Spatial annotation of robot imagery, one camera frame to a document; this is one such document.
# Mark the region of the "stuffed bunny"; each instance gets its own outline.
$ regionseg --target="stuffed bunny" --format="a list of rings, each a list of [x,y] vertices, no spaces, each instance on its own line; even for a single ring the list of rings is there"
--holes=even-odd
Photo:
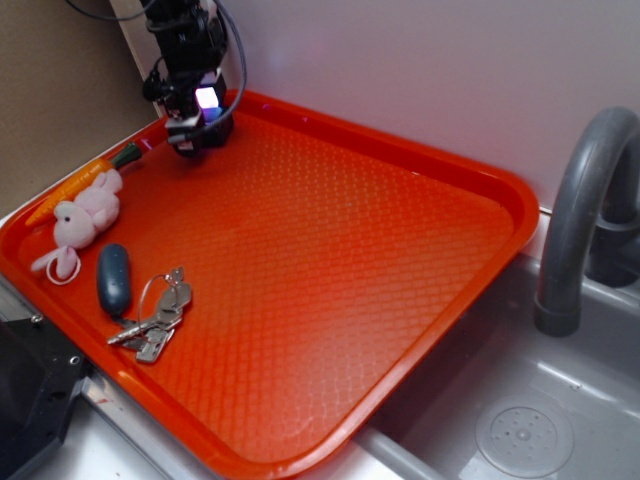
[[[53,211],[56,217],[53,238],[58,248],[33,262],[31,270],[35,272],[46,268],[49,280],[59,285],[73,280],[80,271],[76,250],[90,245],[118,218],[120,201],[115,194],[121,189],[120,174],[116,170],[108,170],[98,174],[73,202],[60,202]],[[54,261],[57,261],[56,276],[61,281],[50,272]]]

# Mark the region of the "toy carrot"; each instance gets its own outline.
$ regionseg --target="toy carrot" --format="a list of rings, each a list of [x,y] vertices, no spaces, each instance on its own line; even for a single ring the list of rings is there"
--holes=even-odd
[[[112,168],[120,168],[138,160],[142,151],[135,143],[128,144],[111,161],[98,157],[90,161],[77,172],[66,179],[49,197],[42,202],[38,209],[25,222],[27,227],[44,223],[53,215],[53,210],[58,203],[64,200],[73,200],[78,193],[87,188],[100,172],[106,172]]]

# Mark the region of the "orange tray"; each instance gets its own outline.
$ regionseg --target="orange tray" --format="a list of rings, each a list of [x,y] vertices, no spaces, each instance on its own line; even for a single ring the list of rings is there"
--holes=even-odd
[[[0,270],[212,470],[282,478],[367,420],[529,239],[538,204],[507,172],[256,94],[235,121],[200,159],[163,121],[135,135],[148,151],[121,171],[120,217],[72,283],[29,269],[54,248],[51,224],[24,225],[48,192],[0,230]],[[193,287],[152,365],[106,344],[120,327],[95,276],[114,242],[134,299],[180,265]]]

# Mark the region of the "drain cover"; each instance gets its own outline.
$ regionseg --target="drain cover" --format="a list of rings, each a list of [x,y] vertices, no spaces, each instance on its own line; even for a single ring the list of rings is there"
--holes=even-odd
[[[559,470],[573,451],[573,431],[554,406],[531,397],[507,397],[478,419],[476,441],[498,470],[537,478]]]

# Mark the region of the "sink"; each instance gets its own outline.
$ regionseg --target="sink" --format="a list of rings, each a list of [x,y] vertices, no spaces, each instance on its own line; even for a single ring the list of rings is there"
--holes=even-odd
[[[587,280],[580,329],[547,336],[538,270],[517,257],[356,441],[404,478],[640,479],[638,302]]]

